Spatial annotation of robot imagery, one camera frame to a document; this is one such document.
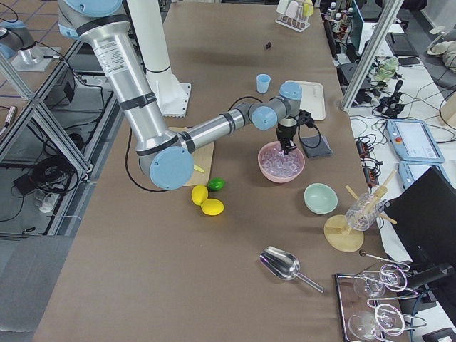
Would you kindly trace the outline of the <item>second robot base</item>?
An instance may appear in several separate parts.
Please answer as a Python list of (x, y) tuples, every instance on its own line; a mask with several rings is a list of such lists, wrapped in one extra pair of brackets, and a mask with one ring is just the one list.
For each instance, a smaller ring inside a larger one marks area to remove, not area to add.
[(17, 71), (44, 72), (51, 61), (22, 21), (1, 22), (1, 55), (11, 60)]

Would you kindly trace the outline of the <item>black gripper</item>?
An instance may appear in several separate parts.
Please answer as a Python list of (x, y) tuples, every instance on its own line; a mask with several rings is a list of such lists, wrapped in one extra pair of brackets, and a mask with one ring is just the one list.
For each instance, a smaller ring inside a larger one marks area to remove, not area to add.
[(281, 119), (276, 128), (277, 140), (280, 142), (283, 155), (288, 155), (290, 150), (296, 149), (294, 136), (297, 130), (296, 119)]

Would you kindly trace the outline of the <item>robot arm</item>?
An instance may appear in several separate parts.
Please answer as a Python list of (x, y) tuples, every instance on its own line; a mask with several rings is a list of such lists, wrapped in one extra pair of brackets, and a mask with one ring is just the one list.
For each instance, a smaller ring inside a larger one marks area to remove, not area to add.
[(63, 36), (91, 46), (120, 108), (135, 134), (140, 169), (164, 190), (183, 186), (192, 176), (192, 153), (220, 137), (254, 124), (268, 130), (289, 123), (300, 111), (302, 88), (287, 81), (279, 95), (260, 104), (242, 103), (187, 131), (174, 132), (162, 116), (162, 95), (184, 98), (169, 70), (160, 8), (155, 1), (59, 1)]

